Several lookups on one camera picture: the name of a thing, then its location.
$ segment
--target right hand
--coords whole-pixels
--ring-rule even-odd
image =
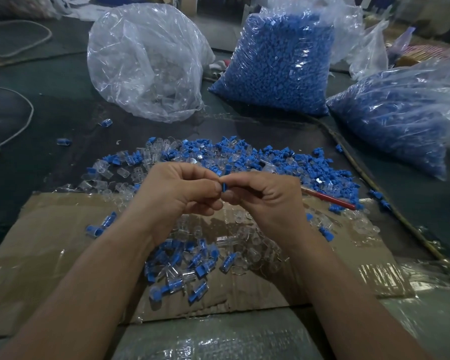
[[[228,186],[222,200],[250,212],[264,235],[283,249],[311,231],[298,178],[251,171],[222,176],[220,183]]]

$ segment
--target bag of blue plastic parts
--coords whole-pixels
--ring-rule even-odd
[[[247,104],[327,114],[334,27],[324,12],[288,8],[251,14],[230,65],[209,91]]]
[[[351,131],[379,150],[446,179],[450,149],[450,60],[380,72],[330,97]]]

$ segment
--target cardboard sheet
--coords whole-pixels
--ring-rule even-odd
[[[378,297],[410,296],[413,290],[380,238],[367,238],[352,229],[346,218],[329,212],[328,204],[305,198],[304,206],[326,214],[334,223],[333,250],[369,285]],[[226,205],[211,218],[192,216],[190,226],[201,224],[208,241],[236,229],[233,210]],[[40,193],[30,197],[0,246],[0,336],[12,335],[54,290],[79,255],[93,241],[84,235],[89,224],[100,223],[115,207],[100,195]],[[162,303],[148,299],[148,285],[140,277],[124,313],[123,323],[167,318],[259,310],[307,304],[300,278],[286,261],[270,274],[266,265],[244,275],[212,271],[209,291],[188,304],[182,293]]]

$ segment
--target left hand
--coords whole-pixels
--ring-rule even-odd
[[[161,244],[182,214],[212,216],[223,207],[219,177],[199,164],[158,163],[122,218]]]

